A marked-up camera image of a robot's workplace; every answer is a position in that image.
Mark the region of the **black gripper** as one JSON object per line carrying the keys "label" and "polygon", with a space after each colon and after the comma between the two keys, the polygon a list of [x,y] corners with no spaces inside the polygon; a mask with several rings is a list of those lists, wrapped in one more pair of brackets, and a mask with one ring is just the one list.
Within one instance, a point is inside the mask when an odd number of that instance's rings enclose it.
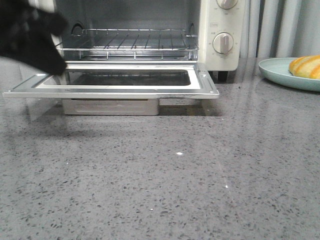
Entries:
{"label": "black gripper", "polygon": [[68,23],[56,12],[30,5],[27,0],[0,2],[0,55],[51,75],[61,75],[67,64],[52,40]]}

